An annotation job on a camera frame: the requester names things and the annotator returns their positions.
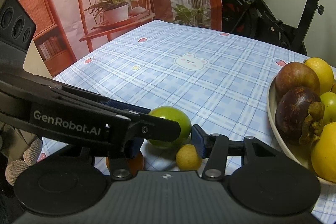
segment star print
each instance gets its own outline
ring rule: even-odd
[[[133,66],[132,70],[138,70],[139,68],[141,68],[141,67],[136,65],[136,66]]]
[[[171,179],[173,176],[170,175],[170,174],[165,174],[162,176],[164,179],[168,180],[168,179]]]

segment small table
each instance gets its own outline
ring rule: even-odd
[[[253,39],[155,20],[96,49],[55,80],[150,109],[175,106],[208,134],[239,141],[254,136],[280,150],[268,121],[267,88],[283,65],[305,58]],[[43,150],[49,155],[64,145],[45,139]],[[176,151],[147,141],[141,151],[147,170],[177,170]],[[240,158],[229,157],[226,174],[239,166]],[[104,158],[96,167],[108,173]],[[313,215],[334,223],[335,199],[336,187],[322,185]]]

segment white bowl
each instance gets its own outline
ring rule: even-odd
[[[287,144],[283,141],[283,139],[281,138],[275,126],[275,112],[278,106],[278,102],[276,99],[276,91],[275,91],[275,77],[272,79],[270,85],[268,86],[268,90],[267,90],[267,114],[268,114],[268,119],[271,124],[274,136],[277,139],[283,152],[286,154],[288,158],[291,158],[292,160],[296,161],[298,164],[301,164],[302,166],[311,170],[316,175],[311,165],[311,161],[310,161],[311,144],[300,145],[300,146]],[[335,183],[332,183],[330,181],[320,178],[318,175],[316,176],[322,184],[336,185]]]

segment finger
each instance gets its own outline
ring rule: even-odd
[[[28,166],[34,165],[42,151],[43,143],[39,138],[36,138],[30,147],[23,153],[23,160]]]
[[[10,185],[14,186],[17,177],[27,169],[28,165],[23,160],[12,161],[5,170],[6,180]]]

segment mangosteen calyx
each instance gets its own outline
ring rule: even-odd
[[[312,102],[308,107],[307,117],[302,125],[302,135],[299,139],[300,145],[316,141],[323,131],[323,115],[325,105],[321,102]]]

